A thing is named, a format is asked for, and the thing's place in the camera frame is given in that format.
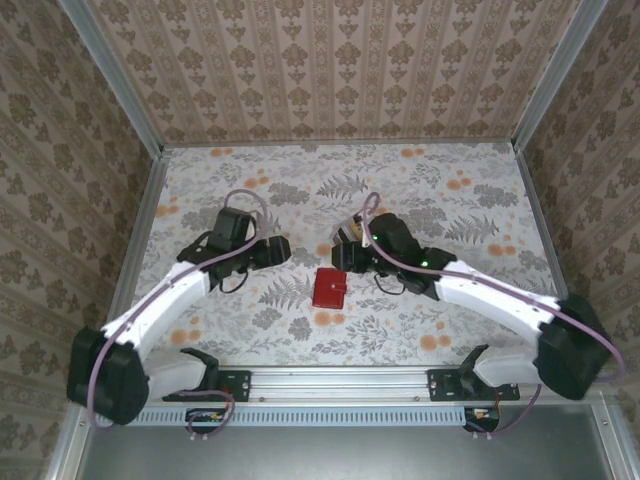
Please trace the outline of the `red card holder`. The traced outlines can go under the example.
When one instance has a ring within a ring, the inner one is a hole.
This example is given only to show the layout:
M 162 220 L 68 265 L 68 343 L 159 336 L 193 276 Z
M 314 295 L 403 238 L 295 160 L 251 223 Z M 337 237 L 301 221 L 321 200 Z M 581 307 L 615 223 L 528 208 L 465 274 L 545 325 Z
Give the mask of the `red card holder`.
M 318 308 L 341 310 L 347 292 L 347 274 L 335 268 L 316 270 L 312 305 Z

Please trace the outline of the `floral table cover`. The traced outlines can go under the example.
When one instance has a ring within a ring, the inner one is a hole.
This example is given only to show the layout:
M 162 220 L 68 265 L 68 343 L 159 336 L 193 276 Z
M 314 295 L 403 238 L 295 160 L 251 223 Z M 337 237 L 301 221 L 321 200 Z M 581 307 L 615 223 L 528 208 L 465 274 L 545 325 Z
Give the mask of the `floral table cover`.
M 531 210 L 508 144 L 322 145 L 183 148 L 169 155 L 164 188 L 135 293 L 145 295 L 177 254 L 213 227 L 224 204 L 269 209 L 291 258 L 189 307 L 155 351 L 193 347 L 224 365 L 374 366 L 457 364 L 480 344 L 519 343 L 471 310 L 350 275 L 341 310 L 312 305 L 316 270 L 330 265 L 335 226 L 371 192 L 424 246 L 454 253 L 511 285 L 523 279 L 519 219 Z

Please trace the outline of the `grey metal sheet panel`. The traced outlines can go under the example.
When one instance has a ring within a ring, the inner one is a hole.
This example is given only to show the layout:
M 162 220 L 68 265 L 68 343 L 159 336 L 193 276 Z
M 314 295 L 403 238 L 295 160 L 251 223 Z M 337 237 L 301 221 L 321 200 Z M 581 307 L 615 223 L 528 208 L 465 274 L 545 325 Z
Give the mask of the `grey metal sheet panel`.
M 176 427 L 63 423 L 44 480 L 640 480 L 621 409 L 541 404 L 512 430 L 459 427 Z

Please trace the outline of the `aluminium frame side rail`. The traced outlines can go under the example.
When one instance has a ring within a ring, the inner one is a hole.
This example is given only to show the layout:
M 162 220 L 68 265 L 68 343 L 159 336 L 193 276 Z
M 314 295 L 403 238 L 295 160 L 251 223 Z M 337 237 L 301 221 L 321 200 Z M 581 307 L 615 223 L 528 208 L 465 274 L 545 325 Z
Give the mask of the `aluminium frame side rail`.
M 108 323 L 125 313 L 133 303 L 146 245 L 165 184 L 168 163 L 169 158 L 161 153 L 151 164 L 107 315 Z
M 586 300 L 568 290 L 524 154 L 516 153 L 515 157 L 524 184 L 525 204 L 531 210 L 519 219 L 527 230 L 518 238 L 517 257 L 523 275 L 518 284 L 531 287 L 537 294 L 555 296 L 552 305 L 576 320 L 568 323 L 556 314 L 551 315 L 551 323 L 542 326 L 542 334 L 536 341 L 536 364 L 547 370 L 567 367 L 577 372 L 602 351 L 601 345 L 579 328 L 596 328 L 597 319 Z

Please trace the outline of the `aluminium back frame rail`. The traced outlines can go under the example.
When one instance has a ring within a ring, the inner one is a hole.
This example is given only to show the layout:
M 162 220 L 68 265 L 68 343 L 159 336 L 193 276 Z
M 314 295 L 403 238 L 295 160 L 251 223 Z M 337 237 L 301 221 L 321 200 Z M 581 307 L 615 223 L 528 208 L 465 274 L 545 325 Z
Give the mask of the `aluminium back frame rail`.
M 514 140 L 511 138 L 395 138 L 395 139 L 318 139 L 318 140 L 273 140 L 273 141 L 227 141 L 208 143 L 166 143 L 163 151 L 181 148 L 216 148 L 216 147 L 271 147 L 271 146 L 322 146 L 322 145 L 432 145 L 432 144 L 508 144 L 513 146 Z

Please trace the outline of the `aluminium front frame rail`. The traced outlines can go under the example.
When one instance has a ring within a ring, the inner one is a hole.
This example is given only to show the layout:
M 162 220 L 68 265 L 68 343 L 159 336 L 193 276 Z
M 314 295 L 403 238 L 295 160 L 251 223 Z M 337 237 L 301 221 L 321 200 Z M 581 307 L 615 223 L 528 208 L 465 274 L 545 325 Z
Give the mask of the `aluminium front frame rail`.
M 240 369 L 252 372 L 252 383 L 249 400 L 239 403 L 356 405 L 433 402 L 427 386 L 427 371 L 430 369 L 438 368 L 387 366 Z M 136 378 L 125 386 L 111 387 L 107 392 L 107 404 L 131 405 L 135 411 L 139 411 L 148 403 L 163 401 L 164 396 L 173 393 L 195 396 L 211 392 L 226 398 L 230 395 L 222 391 L 193 392 L 206 373 L 215 373 L 217 370 L 229 369 L 205 365 L 193 358 L 182 366 L 160 365 L 152 369 L 149 376 Z M 497 398 L 494 401 L 444 403 L 466 405 L 495 401 L 505 400 Z

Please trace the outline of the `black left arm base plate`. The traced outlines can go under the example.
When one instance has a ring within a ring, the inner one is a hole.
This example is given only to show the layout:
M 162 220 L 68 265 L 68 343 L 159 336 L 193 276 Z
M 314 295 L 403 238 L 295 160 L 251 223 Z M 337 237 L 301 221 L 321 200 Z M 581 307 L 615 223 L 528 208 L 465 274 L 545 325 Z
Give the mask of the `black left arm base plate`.
M 193 392 L 222 391 L 230 395 L 236 402 L 247 402 L 252 383 L 250 370 L 217 370 L 215 373 L 206 373 L 201 384 L 193 389 Z M 162 398 L 164 402 L 222 402 L 226 398 L 220 394 L 186 395 L 173 393 Z

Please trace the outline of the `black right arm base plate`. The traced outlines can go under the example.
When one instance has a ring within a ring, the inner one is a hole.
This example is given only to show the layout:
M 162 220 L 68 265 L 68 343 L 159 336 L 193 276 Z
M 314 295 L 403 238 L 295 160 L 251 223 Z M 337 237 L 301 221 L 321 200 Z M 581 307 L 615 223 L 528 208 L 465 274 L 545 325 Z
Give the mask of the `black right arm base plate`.
M 484 383 L 473 371 L 438 368 L 427 371 L 427 386 L 433 402 L 516 401 L 521 398 L 515 384 L 492 387 Z

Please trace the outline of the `aluminium frame corner post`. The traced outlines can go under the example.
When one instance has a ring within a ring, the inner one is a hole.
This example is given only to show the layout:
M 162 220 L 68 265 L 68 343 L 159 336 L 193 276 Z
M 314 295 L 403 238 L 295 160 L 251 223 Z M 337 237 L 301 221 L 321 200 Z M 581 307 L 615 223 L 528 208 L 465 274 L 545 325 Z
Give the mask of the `aluminium frame corner post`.
M 84 0 L 59 0 L 59 3 L 113 91 L 145 149 L 153 160 L 159 159 L 162 156 L 164 141 L 145 111 L 140 96 L 136 93 L 125 68 L 116 56 L 115 50 L 100 29 L 90 7 Z
M 580 1 L 511 137 L 516 153 L 523 152 L 533 137 L 607 3 L 608 0 Z

